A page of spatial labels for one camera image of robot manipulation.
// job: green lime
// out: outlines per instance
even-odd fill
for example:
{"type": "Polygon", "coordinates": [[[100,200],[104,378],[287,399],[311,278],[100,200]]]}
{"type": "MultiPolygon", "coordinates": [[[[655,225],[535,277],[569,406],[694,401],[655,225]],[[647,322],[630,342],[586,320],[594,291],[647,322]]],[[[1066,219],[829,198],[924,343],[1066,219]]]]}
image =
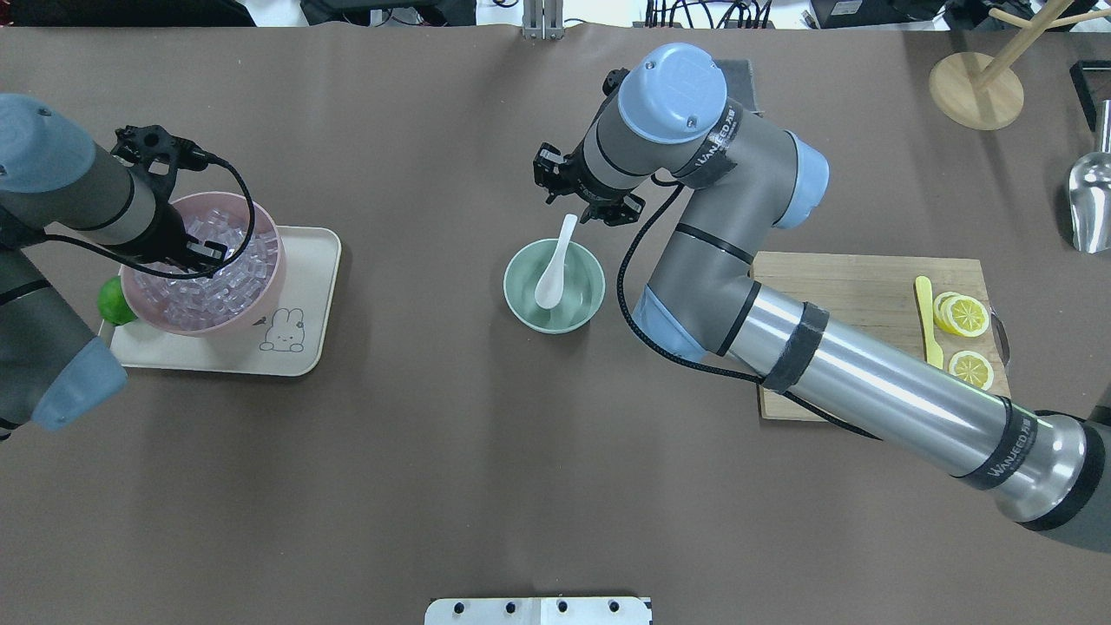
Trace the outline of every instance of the green lime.
{"type": "Polygon", "coordinates": [[[128,300],[123,299],[123,285],[119,275],[100,286],[100,292],[97,294],[97,310],[100,310],[100,316],[113,326],[122,326],[138,320],[128,305],[128,300]]]}

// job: blue joint cap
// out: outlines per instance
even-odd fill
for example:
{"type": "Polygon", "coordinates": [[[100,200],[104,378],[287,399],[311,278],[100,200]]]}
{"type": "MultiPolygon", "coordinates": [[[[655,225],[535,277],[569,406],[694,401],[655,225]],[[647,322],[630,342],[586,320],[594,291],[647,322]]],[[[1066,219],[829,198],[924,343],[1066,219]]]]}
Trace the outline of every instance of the blue joint cap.
{"type": "Polygon", "coordinates": [[[31,421],[56,431],[116,395],[128,374],[99,337],[87,343],[39,400],[31,421]]]}
{"type": "Polygon", "coordinates": [[[701,48],[668,43],[644,57],[618,90],[618,110],[633,132],[673,144],[708,132],[725,108],[725,74],[701,48]]]}
{"type": "Polygon", "coordinates": [[[80,125],[34,98],[0,93],[0,191],[61,189],[84,175],[96,157],[80,125]]]}
{"type": "Polygon", "coordinates": [[[698,363],[709,354],[671,315],[671,311],[655,296],[651,286],[644,286],[644,292],[632,311],[632,321],[648,339],[680,359],[698,363]]]}
{"type": "Polygon", "coordinates": [[[794,192],[791,203],[783,215],[774,223],[777,228],[794,228],[810,216],[810,211],[825,196],[825,188],[830,182],[830,163],[821,152],[802,142],[799,135],[790,130],[788,134],[794,139],[794,152],[798,158],[798,172],[794,177],[794,192]]]}

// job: wooden cutting board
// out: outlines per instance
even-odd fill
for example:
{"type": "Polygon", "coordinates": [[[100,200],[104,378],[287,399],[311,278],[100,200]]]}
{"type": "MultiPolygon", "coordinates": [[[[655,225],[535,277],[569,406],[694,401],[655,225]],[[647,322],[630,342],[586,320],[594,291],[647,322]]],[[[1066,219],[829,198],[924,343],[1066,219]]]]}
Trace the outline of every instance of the wooden cutting board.
{"type": "MultiPolygon", "coordinates": [[[[922,326],[914,300],[918,275],[930,278],[934,296],[957,291],[979,299],[991,309],[983,271],[974,259],[761,251],[752,264],[755,280],[799,301],[812,301],[829,310],[834,320],[924,361],[922,326]]],[[[953,354],[963,350],[979,352],[995,373],[995,382],[988,391],[1011,395],[992,329],[975,339],[953,336],[940,329],[934,336],[941,344],[947,369],[953,354]]],[[[762,387],[760,415],[765,420],[821,421],[762,387]]]]}

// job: yellow knife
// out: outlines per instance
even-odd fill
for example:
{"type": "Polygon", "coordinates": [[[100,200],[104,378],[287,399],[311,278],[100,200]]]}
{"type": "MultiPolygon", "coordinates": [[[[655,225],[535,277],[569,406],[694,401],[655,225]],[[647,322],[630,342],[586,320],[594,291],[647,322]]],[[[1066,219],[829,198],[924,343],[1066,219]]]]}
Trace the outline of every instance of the yellow knife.
{"type": "Polygon", "coordinates": [[[944,354],[933,336],[933,284],[930,278],[914,278],[914,296],[918,299],[918,316],[922,321],[922,343],[925,344],[925,362],[937,369],[944,363],[944,354]]]}

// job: brown table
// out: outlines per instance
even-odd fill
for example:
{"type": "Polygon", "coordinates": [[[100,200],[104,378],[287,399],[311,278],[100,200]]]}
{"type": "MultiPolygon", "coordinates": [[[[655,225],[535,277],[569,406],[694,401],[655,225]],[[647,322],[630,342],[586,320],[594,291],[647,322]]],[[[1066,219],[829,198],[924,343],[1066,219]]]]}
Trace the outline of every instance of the brown table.
{"type": "MultiPolygon", "coordinates": [[[[1015,399],[1088,414],[1111,372],[1111,256],[1060,223],[1091,145],[1068,69],[1111,57],[1105,36],[1047,34],[1014,65],[1020,119],[980,133],[927,74],[999,36],[3,29],[0,89],[102,143],[124,123],[192,138],[344,255],[311,374],[132,371],[69,429],[3,446],[0,622],[403,624],[433,597],[558,593],[651,596],[669,624],[1107,622],[1107,556],[893,446],[761,423],[753,387],[654,356],[612,295],[569,336],[512,317],[509,258],[581,208],[542,203],[538,145],[573,147],[605,72],[679,36],[752,59],[768,117],[830,160],[823,205],[770,248],[982,259],[1015,399]]],[[[177,194],[233,184],[186,173],[177,194]]],[[[610,285],[632,235],[577,234],[610,285]]],[[[114,266],[30,255],[94,323],[114,266]]]]}

